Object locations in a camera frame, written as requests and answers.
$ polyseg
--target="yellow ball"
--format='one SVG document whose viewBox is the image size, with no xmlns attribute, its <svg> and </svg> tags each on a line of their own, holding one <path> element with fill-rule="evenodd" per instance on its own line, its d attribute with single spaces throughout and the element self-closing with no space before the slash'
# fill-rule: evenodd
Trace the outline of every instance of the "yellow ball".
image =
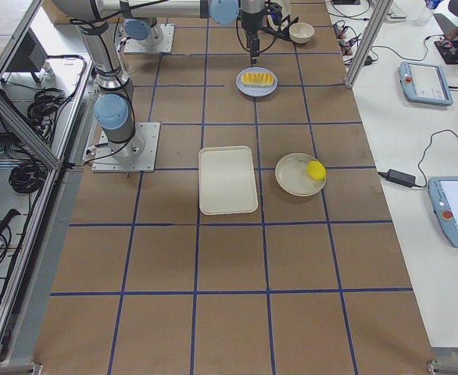
<svg viewBox="0 0 458 375">
<path fill-rule="evenodd" d="M 326 179 L 326 169 L 317 160 L 307 163 L 307 174 L 313 180 L 324 181 Z"/>
</svg>

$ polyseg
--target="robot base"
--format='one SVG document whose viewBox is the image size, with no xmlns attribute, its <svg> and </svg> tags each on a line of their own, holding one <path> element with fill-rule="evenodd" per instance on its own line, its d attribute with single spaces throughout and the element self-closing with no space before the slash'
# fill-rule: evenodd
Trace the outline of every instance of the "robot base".
<svg viewBox="0 0 458 375">
<path fill-rule="evenodd" d="M 125 44 L 125 55 L 158 55 L 171 53 L 174 43 L 174 25 L 159 25 L 163 31 L 163 40 L 157 45 L 141 45 L 134 39 L 128 39 Z"/>
<path fill-rule="evenodd" d="M 144 151 L 139 156 L 129 159 L 117 159 L 114 156 L 109 156 L 95 160 L 91 169 L 96 173 L 154 172 L 156 152 L 158 150 L 159 123 L 136 123 L 136 131 L 145 140 Z M 102 132 L 99 143 L 105 142 L 107 142 L 107 137 Z M 111 151 L 108 148 L 99 148 L 95 157 L 100 158 L 110 153 Z"/>
</svg>

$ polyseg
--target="bowl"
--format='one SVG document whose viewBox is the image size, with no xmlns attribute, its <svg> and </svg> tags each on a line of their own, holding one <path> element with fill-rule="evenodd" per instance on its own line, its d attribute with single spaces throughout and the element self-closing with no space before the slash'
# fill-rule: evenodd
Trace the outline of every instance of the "bowl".
<svg viewBox="0 0 458 375">
<path fill-rule="evenodd" d="M 323 181 L 313 180 L 307 174 L 307 164 L 317 160 L 311 155 L 293 153 L 283 156 L 276 164 L 276 180 L 286 192 L 298 197 L 308 197 L 321 191 L 326 184 Z"/>
<path fill-rule="evenodd" d="M 314 35 L 314 27 L 304 22 L 293 23 L 288 30 L 290 38 L 300 45 L 310 41 Z"/>
</svg>

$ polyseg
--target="black power brick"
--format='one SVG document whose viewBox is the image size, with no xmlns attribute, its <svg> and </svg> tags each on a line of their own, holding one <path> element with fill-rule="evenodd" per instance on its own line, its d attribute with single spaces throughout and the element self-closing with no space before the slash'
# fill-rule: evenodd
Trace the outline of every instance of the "black power brick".
<svg viewBox="0 0 458 375">
<path fill-rule="evenodd" d="M 387 181 L 393 182 L 394 184 L 406 186 L 412 188 L 415 186 L 415 176 L 411 174 L 399 172 L 398 170 L 388 170 L 387 172 L 378 172 L 380 177 L 385 178 Z"/>
</svg>

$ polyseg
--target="red emergency stop button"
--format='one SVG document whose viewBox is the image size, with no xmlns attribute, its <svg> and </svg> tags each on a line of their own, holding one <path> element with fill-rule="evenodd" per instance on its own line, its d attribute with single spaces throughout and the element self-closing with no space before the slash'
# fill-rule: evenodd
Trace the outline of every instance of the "red emergency stop button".
<svg viewBox="0 0 458 375">
<path fill-rule="evenodd" d="M 453 214 L 451 211 L 443 211 L 441 213 L 441 216 L 444 217 L 446 220 L 450 220 L 453 217 Z"/>
</svg>

